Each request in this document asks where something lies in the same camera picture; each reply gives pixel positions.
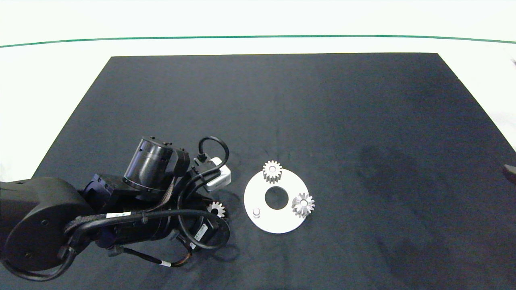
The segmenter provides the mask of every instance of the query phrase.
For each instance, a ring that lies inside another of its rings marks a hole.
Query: spur gear
[[[216,215],[218,215],[220,218],[223,218],[224,217],[224,213],[225,213],[225,206],[222,205],[222,203],[218,202],[218,201],[214,201],[212,203],[210,203],[208,205],[208,207],[206,208],[210,213],[213,211],[213,210],[217,210]]]
[[[283,167],[281,165],[274,161],[267,161],[265,165],[263,166],[263,178],[268,183],[276,183],[280,180],[281,174],[283,173]]]
[[[299,217],[307,217],[314,210],[315,203],[310,194],[299,194],[292,200],[292,212]]]

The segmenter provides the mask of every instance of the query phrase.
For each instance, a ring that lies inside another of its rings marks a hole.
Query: metal gear
[[[292,200],[292,212],[300,218],[305,218],[314,210],[314,202],[310,194],[299,194]]]
[[[281,174],[283,173],[282,168],[283,167],[274,160],[267,161],[263,166],[263,178],[268,183],[278,182],[281,178]]]
[[[225,215],[225,206],[222,205],[222,203],[218,202],[218,201],[214,201],[212,203],[210,203],[208,205],[208,207],[206,208],[210,213],[212,212],[212,210],[216,209],[217,210],[217,213],[216,215],[218,215],[220,218],[223,218]]]

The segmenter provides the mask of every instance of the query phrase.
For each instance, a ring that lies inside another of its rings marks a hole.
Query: white connector
[[[213,162],[215,165],[219,165],[222,162],[222,160],[220,160],[219,157],[213,157],[209,161]],[[214,191],[217,189],[221,189],[230,183],[231,170],[226,165],[224,165],[220,168],[220,175],[212,181],[208,182],[204,186],[204,188],[206,189],[206,191]]]

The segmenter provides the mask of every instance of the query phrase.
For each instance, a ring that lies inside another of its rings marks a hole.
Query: green line
[[[41,42],[29,42],[19,44],[0,45],[0,49],[5,47],[26,46],[49,43],[63,42],[79,42],[79,41],[100,41],[100,40],[136,40],[136,39],[221,39],[221,38],[351,38],[351,37],[380,37],[380,38],[427,38],[427,39],[449,39],[449,40],[467,40],[467,41],[483,41],[516,44],[516,41],[482,39],[482,38],[466,38],[466,37],[448,37],[448,36],[422,36],[422,35],[241,35],[241,36],[156,36],[156,37],[106,37],[106,38],[83,38],[83,39],[66,39]]]

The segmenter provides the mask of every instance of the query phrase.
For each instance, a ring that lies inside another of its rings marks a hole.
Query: white background
[[[0,45],[85,38],[421,35],[516,41],[514,1],[0,1]],[[109,40],[0,48],[0,180],[32,176],[111,56],[436,52],[516,149],[516,44],[407,38]]]

